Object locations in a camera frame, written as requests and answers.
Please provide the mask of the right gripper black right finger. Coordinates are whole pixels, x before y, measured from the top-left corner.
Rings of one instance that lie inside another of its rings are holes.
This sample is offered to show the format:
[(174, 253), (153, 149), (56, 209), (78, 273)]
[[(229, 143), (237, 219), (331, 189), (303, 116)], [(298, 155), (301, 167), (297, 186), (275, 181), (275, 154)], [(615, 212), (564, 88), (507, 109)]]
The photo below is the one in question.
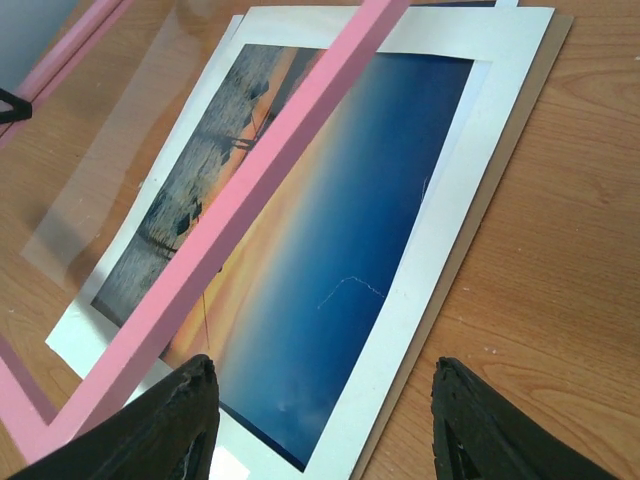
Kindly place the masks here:
[(438, 479), (612, 479), (460, 360), (442, 357), (432, 385)]

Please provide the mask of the pink wooden picture frame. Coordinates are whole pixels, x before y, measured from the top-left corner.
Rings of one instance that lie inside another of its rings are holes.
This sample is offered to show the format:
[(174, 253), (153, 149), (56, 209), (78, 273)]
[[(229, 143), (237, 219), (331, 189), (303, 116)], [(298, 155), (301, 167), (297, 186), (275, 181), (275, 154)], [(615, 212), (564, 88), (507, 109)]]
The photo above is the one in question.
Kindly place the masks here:
[(99, 425), (130, 398), (408, 6), (362, 3), (61, 410), (10, 345), (1, 344), (1, 421), (26, 463)]

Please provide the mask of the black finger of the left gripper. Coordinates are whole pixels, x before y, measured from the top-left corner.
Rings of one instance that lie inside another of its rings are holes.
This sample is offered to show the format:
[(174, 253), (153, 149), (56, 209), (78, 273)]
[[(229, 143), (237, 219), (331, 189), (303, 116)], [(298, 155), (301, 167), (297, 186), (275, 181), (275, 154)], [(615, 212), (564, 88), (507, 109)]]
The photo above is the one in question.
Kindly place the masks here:
[(0, 113), (0, 124), (13, 124), (28, 120), (32, 117), (32, 103), (1, 88), (0, 100), (9, 106), (8, 110)]

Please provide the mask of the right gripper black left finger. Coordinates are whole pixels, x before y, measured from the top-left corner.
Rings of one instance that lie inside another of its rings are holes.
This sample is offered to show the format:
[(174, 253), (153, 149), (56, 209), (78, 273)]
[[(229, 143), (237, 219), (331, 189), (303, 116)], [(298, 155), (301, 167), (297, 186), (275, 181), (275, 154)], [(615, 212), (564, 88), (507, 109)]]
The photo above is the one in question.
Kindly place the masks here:
[(220, 422), (213, 361), (198, 354), (14, 479), (207, 479)]

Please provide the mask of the sunset photo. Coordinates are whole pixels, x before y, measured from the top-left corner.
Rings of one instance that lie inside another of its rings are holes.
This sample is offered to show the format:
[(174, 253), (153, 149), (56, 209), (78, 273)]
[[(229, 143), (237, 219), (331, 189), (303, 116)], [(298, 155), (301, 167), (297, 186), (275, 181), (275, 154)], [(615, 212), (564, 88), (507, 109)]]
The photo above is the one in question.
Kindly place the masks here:
[[(92, 299), (130, 317), (321, 58), (243, 46)], [(163, 349), (214, 362), (229, 416), (298, 470), (375, 324), (472, 68), (379, 53)]]

